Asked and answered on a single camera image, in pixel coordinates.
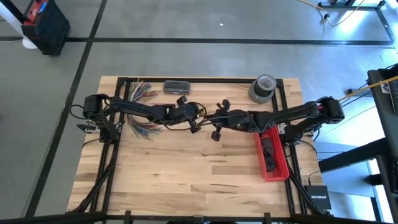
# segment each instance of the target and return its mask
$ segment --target wood grain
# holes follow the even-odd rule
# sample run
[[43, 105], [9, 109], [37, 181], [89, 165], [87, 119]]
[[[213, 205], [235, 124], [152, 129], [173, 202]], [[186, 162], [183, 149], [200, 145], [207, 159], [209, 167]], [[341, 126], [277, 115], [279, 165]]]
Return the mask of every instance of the wood grain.
[[[98, 93], [114, 95], [117, 77], [102, 77]], [[303, 103], [297, 79], [284, 79], [289, 107]], [[178, 96], [162, 93], [162, 83], [153, 83], [159, 91], [148, 105], [175, 103]], [[214, 112], [217, 103], [228, 99], [231, 109], [272, 111], [272, 103], [257, 105], [248, 98], [249, 84], [192, 83], [189, 101], [197, 101]], [[276, 93], [281, 110], [279, 92]], [[173, 128], [186, 128], [179, 124]], [[134, 137], [125, 124], [119, 147], [109, 214], [135, 215], [206, 215], [229, 217], [288, 217], [284, 182], [264, 182], [252, 134], [222, 130], [219, 142], [211, 140], [212, 126], [204, 126], [196, 134], [190, 131], [162, 129], [152, 141]], [[89, 134], [86, 141], [97, 138]], [[82, 152], [68, 209], [75, 208], [94, 185], [102, 144], [87, 144]], [[304, 184], [319, 169], [314, 150], [297, 146]], [[322, 184], [320, 174], [311, 176], [312, 184]], [[99, 204], [103, 201], [101, 189]], [[295, 207], [299, 203], [294, 189]]]

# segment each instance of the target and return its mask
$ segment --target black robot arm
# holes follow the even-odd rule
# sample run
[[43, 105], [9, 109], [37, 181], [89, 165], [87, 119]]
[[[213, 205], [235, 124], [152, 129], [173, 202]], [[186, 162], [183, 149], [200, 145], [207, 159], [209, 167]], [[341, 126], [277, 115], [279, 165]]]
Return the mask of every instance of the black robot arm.
[[214, 114], [206, 114], [199, 123], [196, 120], [200, 117], [204, 108], [201, 109], [198, 105], [199, 103], [196, 102], [187, 103], [185, 96], [177, 100], [177, 106], [147, 106], [123, 100], [119, 97], [90, 95], [85, 99], [83, 116], [97, 125], [101, 131], [99, 140], [106, 143], [115, 143], [118, 140], [117, 125], [109, 122], [106, 118], [111, 113], [117, 112], [144, 117], [155, 124], [163, 124], [166, 127], [188, 122], [192, 133], [199, 131], [204, 124], [212, 124], [216, 127], [216, 131], [213, 132], [211, 138], [215, 141], [220, 140], [221, 128], [263, 133], [275, 124], [306, 118], [297, 125], [285, 127], [285, 142], [292, 143], [301, 139], [304, 132], [316, 131], [324, 123], [338, 123], [344, 119], [344, 113], [339, 101], [332, 97], [309, 101], [304, 105], [275, 113], [266, 111], [230, 111], [230, 103], [228, 100], [224, 100], [222, 105], [217, 104], [218, 109]]

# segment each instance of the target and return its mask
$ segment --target yellow cable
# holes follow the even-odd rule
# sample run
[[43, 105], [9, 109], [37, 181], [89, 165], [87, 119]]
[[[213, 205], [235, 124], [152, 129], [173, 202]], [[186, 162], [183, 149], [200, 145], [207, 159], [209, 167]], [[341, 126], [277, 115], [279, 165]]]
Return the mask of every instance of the yellow cable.
[[398, 80], [398, 76], [389, 78], [389, 79], [387, 79], [387, 80], [384, 80], [384, 81], [381, 81], [381, 82], [378, 82], [378, 83], [369, 85], [369, 86], [367, 86], [367, 87], [365, 87], [365, 88], [362, 88], [362, 89], [360, 89], [360, 90], [354, 91], [354, 92], [350, 93], [349, 95], [346, 95], [346, 96], [344, 96], [343, 98], [341, 98], [340, 101], [341, 101], [341, 100], [345, 100], [345, 99], [347, 99], [348, 97], [351, 97], [351, 96], [353, 96], [353, 95], [355, 95], [355, 94], [357, 94], [357, 93], [361, 93], [361, 92], [363, 92], [363, 91], [365, 91], [365, 90], [368, 90], [368, 89], [370, 89], [370, 88], [373, 88], [373, 87], [376, 87], [376, 86], [379, 86], [379, 85], [382, 85], [382, 84], [385, 84], [385, 83], [387, 83], [387, 82], [391, 82], [391, 81], [394, 81], [394, 80]]
[[[323, 13], [328, 14], [324, 9], [322, 9], [322, 7], [317, 6], [316, 4], [312, 4], [312, 3], [307, 2], [307, 1], [305, 1], [305, 0], [298, 0], [298, 1], [300, 1], [300, 2], [302, 2], [302, 3], [305, 3], [305, 4], [308, 4], [308, 5], [312, 6], [312, 7], [315, 7], [316, 9], [321, 10]], [[342, 21], [340, 21], [339, 23], [333, 25], [333, 24], [330, 23], [329, 18], [326, 18], [326, 21], [328, 21], [328, 23], [329, 23], [329, 25], [330, 25], [331, 27], [336, 27], [336, 26], [340, 25], [342, 22], [344, 22], [345, 20], [347, 20], [355, 11], [357, 11], [357, 10], [359, 9], [359, 7], [361, 7], [361, 5], [362, 5], [363, 2], [365, 2], [365, 0], [362, 0], [361, 3], [354, 9], [354, 11], [353, 11], [352, 13], [350, 13], [346, 18], [344, 18], [344, 19], [343, 19]]]

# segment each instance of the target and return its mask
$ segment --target wooden table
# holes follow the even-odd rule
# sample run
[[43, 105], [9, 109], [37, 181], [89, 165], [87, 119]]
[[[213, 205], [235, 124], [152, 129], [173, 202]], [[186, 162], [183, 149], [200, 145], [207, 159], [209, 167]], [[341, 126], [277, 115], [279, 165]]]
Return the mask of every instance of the wooden table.
[[[118, 77], [102, 77], [98, 93], [114, 95]], [[298, 79], [284, 79], [288, 107], [303, 104]], [[162, 93], [162, 83], [153, 83], [159, 91], [147, 104], [175, 103], [177, 95]], [[188, 101], [197, 101], [209, 113], [216, 104], [228, 99], [231, 109], [272, 111], [272, 103], [253, 103], [248, 97], [247, 83], [192, 83]], [[279, 93], [278, 105], [281, 110]], [[179, 124], [174, 128], [184, 128]], [[122, 131], [118, 160], [113, 179], [108, 214], [178, 215], [220, 217], [289, 217], [285, 182], [264, 182], [259, 170], [253, 136], [223, 129], [219, 142], [211, 140], [213, 126], [204, 126], [196, 134], [190, 131], [168, 131], [162, 128], [152, 140], [138, 141], [128, 124]], [[88, 134], [86, 141], [98, 138]], [[75, 208], [90, 191], [96, 180], [102, 143], [87, 144], [76, 172], [68, 209]], [[308, 175], [319, 169], [314, 150], [301, 144], [297, 157], [303, 184]], [[319, 173], [311, 176], [313, 185], [321, 185]], [[299, 212], [297, 191], [292, 185], [296, 212]]]

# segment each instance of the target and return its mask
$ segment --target duct tape roll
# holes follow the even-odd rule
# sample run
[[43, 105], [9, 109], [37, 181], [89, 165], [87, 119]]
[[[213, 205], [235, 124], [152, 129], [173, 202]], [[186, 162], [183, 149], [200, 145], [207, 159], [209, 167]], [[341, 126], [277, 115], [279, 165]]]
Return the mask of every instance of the duct tape roll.
[[267, 103], [274, 95], [276, 79], [272, 75], [260, 75], [249, 88], [250, 99], [259, 104]]

